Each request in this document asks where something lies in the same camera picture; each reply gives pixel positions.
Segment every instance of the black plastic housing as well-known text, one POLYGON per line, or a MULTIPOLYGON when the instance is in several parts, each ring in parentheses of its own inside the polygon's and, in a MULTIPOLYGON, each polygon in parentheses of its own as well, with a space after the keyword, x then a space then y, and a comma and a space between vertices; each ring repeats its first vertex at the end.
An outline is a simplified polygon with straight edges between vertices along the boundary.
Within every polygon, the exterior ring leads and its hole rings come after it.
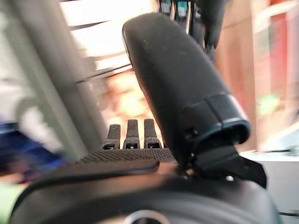
POLYGON ((125 223, 107 220, 139 210, 160 211, 171 224, 281 224, 270 196, 257 184, 186 180, 175 175, 175 167, 153 160, 63 167, 21 194, 9 224, 125 223))
POLYGON ((247 117, 200 46, 161 14, 126 22, 123 40, 167 146, 185 166, 215 136, 242 144, 247 117))

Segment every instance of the black rubber prong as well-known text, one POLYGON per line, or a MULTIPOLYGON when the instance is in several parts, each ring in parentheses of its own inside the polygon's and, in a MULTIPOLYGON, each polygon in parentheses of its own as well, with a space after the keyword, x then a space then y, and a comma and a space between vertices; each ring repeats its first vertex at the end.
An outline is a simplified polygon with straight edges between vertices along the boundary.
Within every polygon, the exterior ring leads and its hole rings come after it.
POLYGON ((102 150, 120 149, 121 126, 110 125, 108 137, 102 144, 102 150))
POLYGON ((157 138, 153 119, 144 120, 144 148, 162 148, 157 138))
POLYGON ((127 137, 123 143, 123 149, 140 148, 138 121, 128 120, 127 137))

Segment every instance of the blue object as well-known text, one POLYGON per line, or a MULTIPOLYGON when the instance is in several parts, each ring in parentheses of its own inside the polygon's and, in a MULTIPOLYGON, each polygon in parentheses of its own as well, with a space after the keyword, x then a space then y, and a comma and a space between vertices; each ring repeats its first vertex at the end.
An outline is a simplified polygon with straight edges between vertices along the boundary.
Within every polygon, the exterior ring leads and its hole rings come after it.
POLYGON ((32 174, 44 174, 65 164, 62 156, 45 149, 42 144, 31 140, 17 130, 16 123, 0 124, 0 164, 1 169, 9 164, 26 164, 28 169, 22 171, 25 179, 32 174))

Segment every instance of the black plastic part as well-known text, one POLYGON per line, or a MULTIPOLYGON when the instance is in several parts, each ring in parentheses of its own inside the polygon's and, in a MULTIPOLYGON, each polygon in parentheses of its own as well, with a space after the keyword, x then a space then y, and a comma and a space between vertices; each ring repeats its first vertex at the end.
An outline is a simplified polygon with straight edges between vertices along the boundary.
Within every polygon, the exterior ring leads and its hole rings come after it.
POLYGON ((94 224, 138 210, 172 224, 280 224, 267 192, 249 181, 185 180, 150 173, 45 185, 26 194, 9 224, 94 224))
POLYGON ((166 144, 182 167, 210 134, 229 129, 235 135, 225 135, 232 142, 247 140, 242 109, 200 46, 177 24, 162 14, 144 14, 124 24, 123 39, 166 144))
POLYGON ((162 148, 161 142, 157 138, 153 119, 144 120, 144 148, 162 148))
POLYGON ((205 25, 205 52, 214 58, 214 50, 217 47, 222 21, 224 16, 225 4, 228 0, 196 0, 201 7, 201 19, 205 25))
POLYGON ((121 126, 120 125, 110 125, 108 137, 102 144, 102 150, 109 149, 119 149, 121 139, 121 126))
POLYGON ((206 179, 225 179, 227 176, 249 180, 267 187, 267 176, 263 166, 239 156, 234 146, 217 147, 197 156, 193 165, 196 174, 206 179))
POLYGON ((31 183, 18 197, 15 208, 33 191, 52 185, 78 183, 107 178, 148 174, 158 170, 157 160, 118 161, 111 163, 80 163, 62 167, 31 183))
POLYGON ((140 148, 138 121, 128 120, 127 137, 123 143, 123 149, 140 148))

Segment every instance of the metal ring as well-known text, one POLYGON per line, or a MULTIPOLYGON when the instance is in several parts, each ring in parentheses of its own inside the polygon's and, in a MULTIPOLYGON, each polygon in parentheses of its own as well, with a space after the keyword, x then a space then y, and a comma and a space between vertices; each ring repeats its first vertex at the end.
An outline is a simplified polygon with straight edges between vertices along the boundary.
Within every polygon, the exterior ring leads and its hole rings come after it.
POLYGON ((124 220, 124 224, 132 224, 133 222, 137 221, 138 219, 142 219, 142 218, 151 218, 154 219, 158 222, 160 222, 161 224, 170 224, 170 222, 168 221, 168 219, 162 215, 161 213, 157 212, 157 211, 152 211, 152 210, 139 210, 136 212, 133 212, 132 214, 130 214, 129 216, 126 217, 126 219, 124 220))

